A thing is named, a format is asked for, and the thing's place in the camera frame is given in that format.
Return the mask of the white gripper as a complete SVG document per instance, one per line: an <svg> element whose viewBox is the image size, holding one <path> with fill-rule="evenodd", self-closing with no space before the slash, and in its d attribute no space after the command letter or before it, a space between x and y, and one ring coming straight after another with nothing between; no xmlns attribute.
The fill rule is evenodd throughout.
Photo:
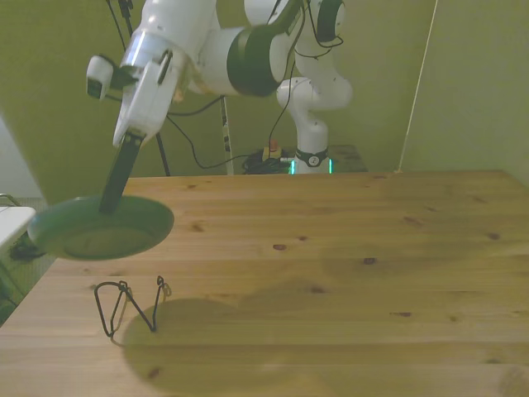
<svg viewBox="0 0 529 397"><path fill-rule="evenodd" d="M173 52L167 50L158 63L150 60L131 93L127 93L117 119L112 144L119 146L99 205L99 212L113 213L121 201L143 141L160 131L174 94Z"/></svg>

